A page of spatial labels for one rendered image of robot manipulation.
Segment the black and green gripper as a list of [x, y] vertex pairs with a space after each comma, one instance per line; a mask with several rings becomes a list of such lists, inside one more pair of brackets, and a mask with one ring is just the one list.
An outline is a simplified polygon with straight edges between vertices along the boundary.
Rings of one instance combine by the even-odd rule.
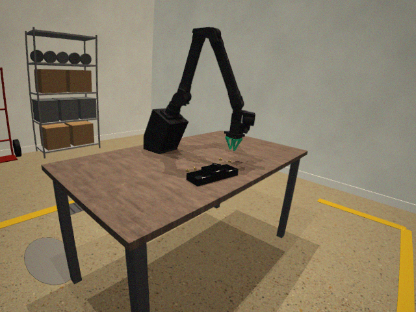
[[[245, 137], [245, 134], [239, 134], [239, 129], [240, 129], [240, 125], [241, 123], [231, 123], [230, 124], [230, 130], [229, 131], [224, 131], [224, 134], [226, 134], [225, 138], [228, 144], [229, 149], [231, 150], [233, 147], [233, 151], [235, 151], [238, 147], [238, 145], [241, 143], [242, 141], [242, 137]], [[229, 143], [229, 140], [231, 139], [231, 145]], [[235, 146], [235, 143], [237, 142], [237, 145]]]

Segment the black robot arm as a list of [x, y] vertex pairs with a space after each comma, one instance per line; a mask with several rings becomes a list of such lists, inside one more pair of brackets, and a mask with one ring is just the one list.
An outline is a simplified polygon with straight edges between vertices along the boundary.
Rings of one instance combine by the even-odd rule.
[[190, 89], [192, 80], [196, 71], [196, 66], [198, 64], [203, 43], [205, 39], [208, 38], [227, 89], [231, 108], [233, 109], [233, 114], [231, 115], [231, 123], [241, 124], [239, 134], [243, 134], [243, 132], [247, 134], [250, 130], [250, 126], [254, 126], [255, 113], [249, 112], [247, 110], [242, 110], [244, 101], [237, 86], [237, 82], [235, 80], [235, 76], [233, 74], [233, 70], [231, 68], [231, 64], [224, 47], [221, 31], [214, 27], [202, 27], [193, 29], [192, 33], [192, 43], [190, 45], [190, 50], [188, 52], [188, 57], [179, 88], [173, 95], [172, 100], [169, 102], [169, 105], [167, 105], [167, 108], [161, 109], [160, 113], [167, 120], [180, 120], [183, 118], [183, 116], [180, 114], [180, 109], [183, 105], [187, 106], [186, 104], [189, 104], [189, 101], [191, 100], [192, 96]]

